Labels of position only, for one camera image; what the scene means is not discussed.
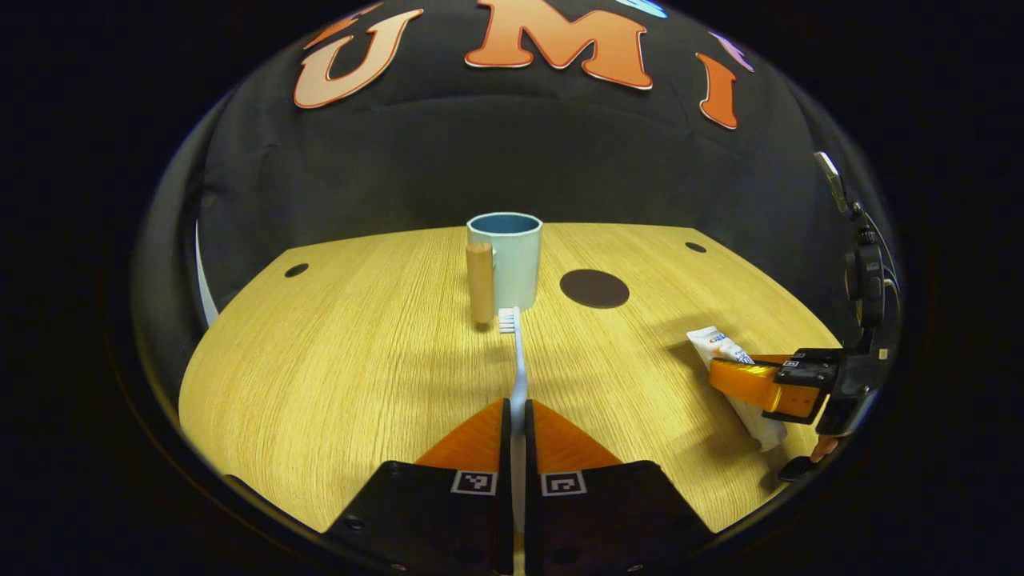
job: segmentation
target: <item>wooden table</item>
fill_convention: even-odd
[[[713,531],[764,503],[777,470],[810,453],[813,429],[786,424],[784,444],[759,452],[686,332],[716,325],[751,354],[835,337],[695,230],[547,223],[543,235],[537,303],[523,314],[529,396],[624,462],[660,464]],[[415,461],[512,390],[514,339],[470,320],[465,244],[465,229],[450,228],[282,254],[200,342],[181,387],[187,438],[220,472],[326,531],[382,461]],[[308,270],[286,278],[299,263]],[[629,301],[568,299],[559,280],[581,268],[617,276]]]

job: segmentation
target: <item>white toothpaste tube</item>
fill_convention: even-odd
[[[693,347],[700,355],[700,360],[705,363],[705,368],[711,370],[711,359],[724,358],[734,362],[754,364],[751,355],[746,354],[739,344],[733,342],[731,338],[719,331],[714,326],[709,326],[700,330],[687,332],[686,335],[693,342]],[[761,415],[762,408],[753,404],[737,400],[730,396],[725,397],[736,411],[739,419],[746,426],[746,431],[761,444],[761,451],[767,452],[778,446],[785,440],[785,426],[778,420],[769,420]]]

